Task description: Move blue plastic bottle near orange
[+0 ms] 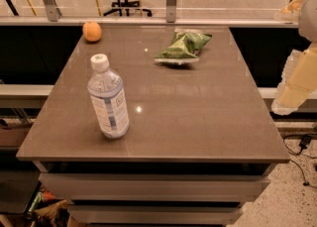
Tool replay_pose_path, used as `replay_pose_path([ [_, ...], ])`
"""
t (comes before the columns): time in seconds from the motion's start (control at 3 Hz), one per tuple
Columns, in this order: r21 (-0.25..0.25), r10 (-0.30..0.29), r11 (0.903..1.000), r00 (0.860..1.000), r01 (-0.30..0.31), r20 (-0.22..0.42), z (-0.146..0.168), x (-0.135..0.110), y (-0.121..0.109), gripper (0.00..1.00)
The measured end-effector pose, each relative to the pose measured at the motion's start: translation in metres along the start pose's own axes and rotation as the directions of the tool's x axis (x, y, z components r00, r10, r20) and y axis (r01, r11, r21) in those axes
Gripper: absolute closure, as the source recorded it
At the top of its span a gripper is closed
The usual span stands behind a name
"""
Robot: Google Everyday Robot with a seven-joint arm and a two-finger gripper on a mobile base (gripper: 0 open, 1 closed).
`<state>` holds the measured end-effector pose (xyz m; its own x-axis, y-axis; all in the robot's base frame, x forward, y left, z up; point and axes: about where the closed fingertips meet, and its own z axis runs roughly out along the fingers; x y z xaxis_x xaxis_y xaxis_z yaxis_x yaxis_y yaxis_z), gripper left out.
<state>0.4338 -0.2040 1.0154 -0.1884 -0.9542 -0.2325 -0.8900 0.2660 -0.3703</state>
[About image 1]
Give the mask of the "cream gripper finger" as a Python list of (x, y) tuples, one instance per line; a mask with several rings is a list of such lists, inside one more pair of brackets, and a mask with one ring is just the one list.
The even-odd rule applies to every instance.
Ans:
[(277, 115), (297, 111), (317, 90), (317, 48), (293, 50), (286, 60), (271, 109)]
[(303, 0), (291, 0), (286, 6), (279, 9), (275, 14), (275, 20), (297, 21), (299, 18), (300, 7)]

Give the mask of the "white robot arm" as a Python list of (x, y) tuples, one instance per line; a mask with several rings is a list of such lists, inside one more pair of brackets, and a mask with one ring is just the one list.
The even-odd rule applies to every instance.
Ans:
[(310, 42), (303, 52), (288, 56), (271, 104), (275, 114), (288, 115), (317, 89), (317, 0), (291, 0), (274, 18), (297, 22), (299, 35)]

